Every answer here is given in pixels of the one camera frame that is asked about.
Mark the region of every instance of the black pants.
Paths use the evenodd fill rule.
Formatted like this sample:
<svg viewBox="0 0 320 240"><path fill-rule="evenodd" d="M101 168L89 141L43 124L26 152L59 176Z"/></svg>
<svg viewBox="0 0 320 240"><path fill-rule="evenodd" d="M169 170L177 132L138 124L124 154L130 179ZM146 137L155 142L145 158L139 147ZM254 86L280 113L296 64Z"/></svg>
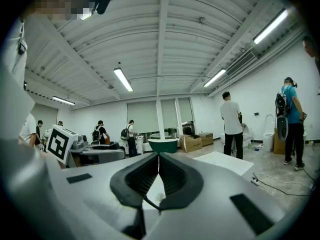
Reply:
<svg viewBox="0 0 320 240"><path fill-rule="evenodd" d="M295 143L296 164L302 164L302 155L304 153L304 125L302 123L289 123L288 136L285 140L285 160L291 158L292 146Z"/></svg>
<svg viewBox="0 0 320 240"><path fill-rule="evenodd" d="M126 141L128 142L128 147L129 147L129 157L130 158L136 157L138 153L136 148L135 137L129 137Z"/></svg>
<svg viewBox="0 0 320 240"><path fill-rule="evenodd" d="M230 156L231 155L231 145L233 139L235 139L236 146L236 158L243 159L244 158L244 148L242 147L244 136L242 132L238 134L224 134L225 135L225 143L224 143L224 151L223 153Z"/></svg>

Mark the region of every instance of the air vent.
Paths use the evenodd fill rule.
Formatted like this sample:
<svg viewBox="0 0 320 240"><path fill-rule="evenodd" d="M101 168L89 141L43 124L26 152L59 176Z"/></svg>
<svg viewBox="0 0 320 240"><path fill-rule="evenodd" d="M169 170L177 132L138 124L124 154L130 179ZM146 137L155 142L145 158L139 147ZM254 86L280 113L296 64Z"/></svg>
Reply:
<svg viewBox="0 0 320 240"><path fill-rule="evenodd" d="M250 50L243 56L241 56L235 63L233 63L226 71L228 77L232 76L235 73L239 73L241 68L247 65L249 62L257 60L256 55Z"/></svg>

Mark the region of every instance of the teal t-shirt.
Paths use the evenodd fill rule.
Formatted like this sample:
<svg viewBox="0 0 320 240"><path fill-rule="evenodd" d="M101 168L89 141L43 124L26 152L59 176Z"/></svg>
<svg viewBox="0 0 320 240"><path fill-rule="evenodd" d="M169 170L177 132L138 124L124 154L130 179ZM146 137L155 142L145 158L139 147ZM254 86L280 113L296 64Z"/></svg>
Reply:
<svg viewBox="0 0 320 240"><path fill-rule="evenodd" d="M300 113L292 101L292 98L297 96L296 90L293 86L288 85L281 88L281 92L283 91L291 106L291 112L285 116L288 120L288 124L298 124L300 123Z"/></svg>

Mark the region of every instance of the sneaker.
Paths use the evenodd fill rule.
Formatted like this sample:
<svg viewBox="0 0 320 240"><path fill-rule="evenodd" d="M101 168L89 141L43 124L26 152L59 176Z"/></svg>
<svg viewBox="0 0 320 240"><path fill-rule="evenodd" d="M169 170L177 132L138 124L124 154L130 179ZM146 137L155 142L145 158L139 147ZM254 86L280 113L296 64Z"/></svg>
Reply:
<svg viewBox="0 0 320 240"><path fill-rule="evenodd" d="M284 160L284 163L283 163L283 164L284 164L285 166L287 166L287 165L291 162L291 160L292 160L292 158L290 157L289 160Z"/></svg>
<svg viewBox="0 0 320 240"><path fill-rule="evenodd" d="M294 167L294 169L296 169L297 171L303 170L304 168L305 168L305 164L304 163L302 163L300 165L296 164L295 167Z"/></svg>

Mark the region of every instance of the ceiling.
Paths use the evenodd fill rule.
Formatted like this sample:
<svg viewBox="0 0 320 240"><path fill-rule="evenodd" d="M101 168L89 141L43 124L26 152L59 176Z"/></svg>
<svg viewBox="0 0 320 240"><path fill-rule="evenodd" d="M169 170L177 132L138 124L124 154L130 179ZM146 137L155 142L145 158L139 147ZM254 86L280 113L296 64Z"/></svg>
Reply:
<svg viewBox="0 0 320 240"><path fill-rule="evenodd" d="M75 109L211 94L217 85L203 85L220 69L250 49L262 57L292 31L290 16L254 46L253 38L285 6L280 0L111 0L103 15L84 21L31 16L25 23L27 90L49 101L68 99ZM118 67L133 92L114 74Z"/></svg>

